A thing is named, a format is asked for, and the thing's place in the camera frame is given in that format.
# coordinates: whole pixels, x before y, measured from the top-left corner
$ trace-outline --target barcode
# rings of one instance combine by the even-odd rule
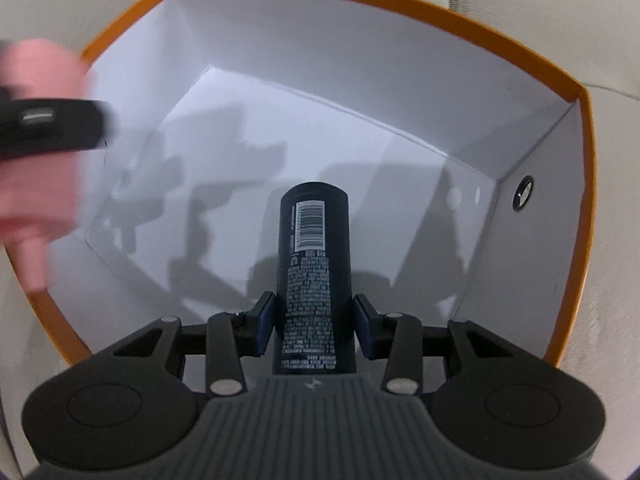
[[[296,204],[294,251],[324,251],[324,202],[306,200]]]

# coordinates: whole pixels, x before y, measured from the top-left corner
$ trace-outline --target beige couch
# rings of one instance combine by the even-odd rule
[[[0,37],[48,36],[80,49],[135,0],[0,0]],[[598,212],[590,271],[562,368],[607,408],[594,463],[613,479],[640,464],[640,0],[430,0],[520,40],[585,83],[593,98]],[[25,396],[64,363],[0,254],[0,393],[17,461]],[[0,442],[0,470],[16,465]]]

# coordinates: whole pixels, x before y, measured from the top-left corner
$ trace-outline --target pink object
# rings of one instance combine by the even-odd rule
[[[27,40],[0,56],[0,84],[14,98],[85,96],[87,67],[49,40]],[[47,245],[76,226],[78,152],[0,162],[0,242],[15,246],[17,274],[27,292],[48,284]]]

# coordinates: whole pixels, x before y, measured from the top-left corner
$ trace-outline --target silver screw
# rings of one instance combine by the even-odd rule
[[[211,383],[209,389],[216,395],[229,397],[239,394],[242,391],[242,384],[235,379],[218,379]]]
[[[386,389],[396,395],[413,395],[418,391],[418,383],[413,379],[397,377],[386,384]]]

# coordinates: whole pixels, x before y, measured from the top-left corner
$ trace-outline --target pink cap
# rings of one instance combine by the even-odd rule
[[[49,40],[12,44],[0,55],[0,84],[17,99],[85,96],[87,66]],[[0,242],[16,249],[27,292],[48,284],[47,245],[76,227],[78,152],[0,162]]]

